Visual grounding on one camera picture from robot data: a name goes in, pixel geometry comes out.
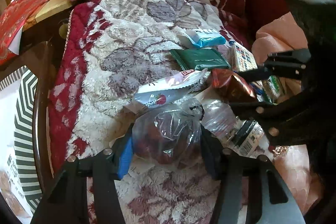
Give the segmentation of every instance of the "floral blanket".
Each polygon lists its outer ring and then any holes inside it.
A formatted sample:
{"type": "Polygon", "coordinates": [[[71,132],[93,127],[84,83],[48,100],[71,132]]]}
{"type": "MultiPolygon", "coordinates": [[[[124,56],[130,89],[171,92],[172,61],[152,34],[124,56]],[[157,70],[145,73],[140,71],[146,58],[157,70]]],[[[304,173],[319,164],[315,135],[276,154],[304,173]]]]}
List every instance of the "floral blanket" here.
{"type": "MultiPolygon", "coordinates": [[[[50,93],[54,170],[70,155],[95,155],[126,132],[134,116],[123,106],[140,85],[180,70],[169,50],[184,48],[186,29],[213,28],[228,40],[246,45],[243,20],[221,9],[239,13],[244,3],[90,0],[76,6],[50,93]]],[[[218,183],[206,174],[202,163],[171,172],[134,160],[129,174],[116,186],[126,223],[132,224],[209,223],[218,193],[218,183]]],[[[94,222],[90,191],[88,199],[94,222]]]]}

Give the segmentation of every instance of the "blue gripper pad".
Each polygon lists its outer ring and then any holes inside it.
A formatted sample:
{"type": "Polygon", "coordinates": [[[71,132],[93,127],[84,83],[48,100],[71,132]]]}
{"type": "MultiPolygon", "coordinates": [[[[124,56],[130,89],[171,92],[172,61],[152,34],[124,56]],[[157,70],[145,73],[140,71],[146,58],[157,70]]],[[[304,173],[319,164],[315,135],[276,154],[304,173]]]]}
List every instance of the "blue gripper pad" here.
{"type": "Polygon", "coordinates": [[[133,157],[132,137],[130,137],[125,145],[125,149],[119,158],[118,178],[123,179],[124,175],[128,173],[133,157]]]}

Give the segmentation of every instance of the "black and white stripes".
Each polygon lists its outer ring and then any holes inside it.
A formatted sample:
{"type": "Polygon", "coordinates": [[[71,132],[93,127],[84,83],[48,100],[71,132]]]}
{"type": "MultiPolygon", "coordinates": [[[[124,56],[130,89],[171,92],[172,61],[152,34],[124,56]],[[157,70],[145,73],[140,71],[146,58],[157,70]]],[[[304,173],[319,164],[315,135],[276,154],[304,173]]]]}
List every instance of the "black and white stripes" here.
{"type": "Polygon", "coordinates": [[[14,120],[16,165],[24,195],[33,213],[42,198],[35,168],[32,135],[36,85],[37,77],[26,68],[21,79],[14,120]]]}
{"type": "Polygon", "coordinates": [[[26,66],[23,66],[23,67],[19,68],[18,70],[16,70],[15,72],[8,75],[6,78],[4,78],[4,80],[2,80],[0,82],[0,91],[4,90],[9,85],[11,85],[15,81],[19,80],[22,77],[25,69],[26,69],[26,66]]]}

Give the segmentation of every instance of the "metal screw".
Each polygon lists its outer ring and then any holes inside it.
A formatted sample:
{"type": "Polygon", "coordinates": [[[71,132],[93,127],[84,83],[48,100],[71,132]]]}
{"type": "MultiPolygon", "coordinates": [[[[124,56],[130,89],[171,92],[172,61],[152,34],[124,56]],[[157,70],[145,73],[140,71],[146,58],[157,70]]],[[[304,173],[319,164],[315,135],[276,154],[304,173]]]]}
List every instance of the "metal screw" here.
{"type": "Polygon", "coordinates": [[[278,136],[280,134],[280,131],[279,131],[279,129],[277,129],[275,127],[271,127],[268,130],[268,133],[270,133],[271,136],[276,137],[276,136],[278,136]]]}
{"type": "Polygon", "coordinates": [[[268,161],[268,158],[267,158],[266,155],[259,155],[259,156],[258,156],[258,159],[259,159],[260,161],[268,161]]]}
{"type": "Polygon", "coordinates": [[[229,155],[231,155],[231,153],[232,153],[232,150],[230,148],[224,148],[223,149],[223,154],[224,155],[229,156],[229,155]]]}
{"type": "Polygon", "coordinates": [[[112,154],[112,149],[111,148],[104,149],[103,154],[106,155],[106,156],[111,155],[112,154]]]}
{"type": "Polygon", "coordinates": [[[257,107],[255,110],[256,110],[256,112],[258,112],[259,114],[264,113],[264,111],[265,111],[265,109],[264,109],[263,107],[261,107],[261,106],[257,107]]]}
{"type": "Polygon", "coordinates": [[[74,162],[76,160],[76,156],[71,155],[69,158],[67,158],[68,162],[74,162]]]}

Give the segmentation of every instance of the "blue snack package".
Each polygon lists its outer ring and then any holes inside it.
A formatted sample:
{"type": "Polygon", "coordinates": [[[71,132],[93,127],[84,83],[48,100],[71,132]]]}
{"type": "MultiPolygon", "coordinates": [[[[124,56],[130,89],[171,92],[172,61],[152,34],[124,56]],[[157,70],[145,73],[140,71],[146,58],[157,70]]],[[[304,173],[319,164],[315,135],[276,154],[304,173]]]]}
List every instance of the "blue snack package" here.
{"type": "Polygon", "coordinates": [[[224,45],[226,39],[214,29],[193,29],[185,33],[196,48],[224,45]]]}

